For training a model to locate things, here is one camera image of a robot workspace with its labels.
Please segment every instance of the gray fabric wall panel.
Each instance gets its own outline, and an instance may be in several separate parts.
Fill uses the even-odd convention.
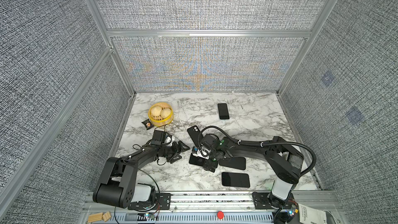
[[[351,224],[395,223],[398,0],[339,0],[282,99]]]
[[[0,0],[0,190],[105,44],[84,0]]]
[[[303,38],[115,37],[137,91],[273,91]]]
[[[1,224],[76,223],[129,97],[109,57]]]
[[[311,29],[325,0],[96,0],[108,28]]]

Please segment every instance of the red button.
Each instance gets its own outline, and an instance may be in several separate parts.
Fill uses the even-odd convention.
[[[223,213],[222,211],[219,211],[219,212],[217,213],[217,217],[218,217],[219,219],[224,218],[224,213]]]

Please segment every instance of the white marble tabletop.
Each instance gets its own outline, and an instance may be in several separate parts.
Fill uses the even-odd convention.
[[[274,93],[139,93],[123,132],[117,157],[135,152],[133,144],[143,145],[152,138],[154,128],[146,130],[141,122],[148,119],[148,109],[156,102],[167,102],[172,106],[174,120],[166,126],[166,131],[190,148],[194,145],[187,129],[194,125],[200,129],[215,125],[242,140],[263,141],[280,136],[286,141],[295,141]],[[218,118],[217,103],[223,102],[228,104],[230,119],[227,121]],[[207,132],[223,137],[216,129]],[[182,153],[182,159],[173,164],[159,166],[153,162],[142,170],[157,181],[162,191],[270,190],[276,178],[270,165],[261,160],[246,158],[245,171],[218,166],[212,173],[189,164],[190,154],[189,150]],[[162,164],[164,159],[161,158],[159,163]],[[250,188],[222,186],[222,172],[247,173]],[[138,172],[137,182],[153,184],[152,179],[142,172]],[[310,173],[302,176],[296,186],[296,190],[316,189]]]

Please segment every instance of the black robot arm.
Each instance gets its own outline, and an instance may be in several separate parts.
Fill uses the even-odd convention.
[[[93,192],[93,201],[120,208],[128,207],[134,195],[138,169],[159,157],[174,163],[182,158],[181,152],[189,150],[183,142],[171,140],[169,133],[155,130],[152,139],[137,152],[120,158],[108,158]],[[120,182],[112,180],[114,177],[121,177]]]
[[[222,140],[211,134],[203,137],[203,131],[209,128],[221,131],[225,137]],[[285,205],[300,177],[309,172],[316,163],[315,153],[309,147],[287,142],[278,136],[263,142],[244,141],[232,138],[219,127],[208,126],[198,133],[197,137],[199,147],[194,147],[192,152],[194,156],[205,158],[203,163],[205,170],[214,172],[220,159],[231,157],[250,157],[268,162],[277,175],[271,193],[267,197],[269,205],[274,208],[281,209]],[[312,156],[310,166],[304,171],[301,171],[304,156],[293,146],[305,148]]]

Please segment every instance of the paper label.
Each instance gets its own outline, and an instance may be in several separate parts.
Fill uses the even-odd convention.
[[[299,204],[300,222],[303,224],[326,224],[326,213],[324,211]]]

